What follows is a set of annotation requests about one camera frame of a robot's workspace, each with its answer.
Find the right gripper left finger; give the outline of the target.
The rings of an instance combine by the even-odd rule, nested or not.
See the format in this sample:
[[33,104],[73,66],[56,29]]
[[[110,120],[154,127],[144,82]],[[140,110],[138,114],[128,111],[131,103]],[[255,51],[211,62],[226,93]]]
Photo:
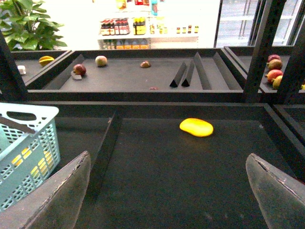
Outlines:
[[72,229],[84,200],[91,157],[82,152],[0,215],[2,229]]

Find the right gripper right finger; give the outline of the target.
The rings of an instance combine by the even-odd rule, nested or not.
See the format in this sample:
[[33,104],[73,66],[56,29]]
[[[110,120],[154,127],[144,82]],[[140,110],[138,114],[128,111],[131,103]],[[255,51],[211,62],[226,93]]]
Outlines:
[[255,154],[248,156],[245,167],[268,228],[303,229],[305,185]]

